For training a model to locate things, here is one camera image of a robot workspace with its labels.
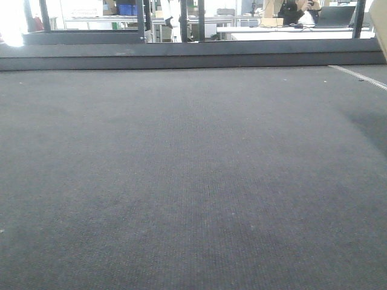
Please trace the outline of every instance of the black metal post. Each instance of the black metal post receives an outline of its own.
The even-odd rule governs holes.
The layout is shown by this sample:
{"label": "black metal post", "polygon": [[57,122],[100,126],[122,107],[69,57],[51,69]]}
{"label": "black metal post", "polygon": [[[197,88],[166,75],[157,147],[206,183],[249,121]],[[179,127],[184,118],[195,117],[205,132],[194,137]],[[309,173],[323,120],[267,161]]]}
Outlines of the black metal post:
{"label": "black metal post", "polygon": [[24,15],[27,21],[28,32],[36,31],[35,21],[32,17],[30,0],[24,0]]}
{"label": "black metal post", "polygon": [[198,1],[198,8],[199,8],[199,41],[206,41],[204,0]]}
{"label": "black metal post", "polygon": [[41,6],[41,13],[42,13],[42,22],[44,31],[49,32],[51,31],[51,24],[50,24],[50,17],[48,15],[47,11],[47,4],[46,0],[39,0],[39,5]]}
{"label": "black metal post", "polygon": [[366,0],[357,0],[355,23],[353,25],[352,38],[360,38],[364,21],[364,9]]}
{"label": "black metal post", "polygon": [[144,10],[145,10],[145,31],[152,29],[151,21],[151,3],[149,0],[144,0]]}
{"label": "black metal post", "polygon": [[136,0],[135,3],[137,5],[138,36],[141,42],[145,42],[144,2],[143,0]]}
{"label": "black metal post", "polygon": [[180,9],[181,41],[187,42],[187,0],[180,0]]}

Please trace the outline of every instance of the bright light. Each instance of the bright light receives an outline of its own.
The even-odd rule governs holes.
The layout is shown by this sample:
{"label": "bright light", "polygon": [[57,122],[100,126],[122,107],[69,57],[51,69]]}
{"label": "bright light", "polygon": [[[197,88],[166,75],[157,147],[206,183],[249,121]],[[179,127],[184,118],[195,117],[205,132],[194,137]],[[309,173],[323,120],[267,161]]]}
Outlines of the bright light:
{"label": "bright light", "polygon": [[374,2],[374,0],[366,0],[364,12],[369,12],[369,8],[371,7],[372,2]]}
{"label": "bright light", "polygon": [[0,33],[4,42],[12,47],[23,46],[22,34],[27,32],[23,0],[0,0]]}

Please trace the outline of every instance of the desk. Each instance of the desk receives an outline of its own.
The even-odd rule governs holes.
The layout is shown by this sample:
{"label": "desk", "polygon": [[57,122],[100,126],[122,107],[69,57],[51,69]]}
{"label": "desk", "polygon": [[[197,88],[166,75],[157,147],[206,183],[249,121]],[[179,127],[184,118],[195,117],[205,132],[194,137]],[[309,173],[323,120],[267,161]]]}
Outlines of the desk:
{"label": "desk", "polygon": [[[363,31],[361,38],[375,37],[371,31]],[[232,33],[232,40],[292,40],[292,39],[350,39],[352,31],[323,31],[323,32],[272,32],[272,33]]]}
{"label": "desk", "polygon": [[[293,28],[293,27],[219,27],[218,33],[231,35],[231,40],[277,39],[347,39],[352,28]],[[372,38],[375,33],[363,28],[361,38]]]}

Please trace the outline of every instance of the blue bin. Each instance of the blue bin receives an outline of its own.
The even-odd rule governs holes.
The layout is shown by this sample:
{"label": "blue bin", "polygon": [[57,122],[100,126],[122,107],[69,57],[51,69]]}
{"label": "blue bin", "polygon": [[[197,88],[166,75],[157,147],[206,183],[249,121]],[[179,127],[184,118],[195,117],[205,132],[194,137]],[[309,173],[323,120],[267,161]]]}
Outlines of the blue bin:
{"label": "blue bin", "polygon": [[137,15],[137,5],[132,5],[132,15]]}
{"label": "blue bin", "polygon": [[119,15],[132,15],[132,5],[122,4],[119,5]]}

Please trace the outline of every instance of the laptop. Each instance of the laptop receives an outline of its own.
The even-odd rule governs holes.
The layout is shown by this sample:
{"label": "laptop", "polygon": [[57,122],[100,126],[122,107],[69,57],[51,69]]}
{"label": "laptop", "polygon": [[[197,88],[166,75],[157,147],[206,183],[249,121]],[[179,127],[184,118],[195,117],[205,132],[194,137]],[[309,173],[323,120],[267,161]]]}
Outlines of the laptop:
{"label": "laptop", "polygon": [[313,28],[346,28],[350,25],[355,6],[324,6]]}

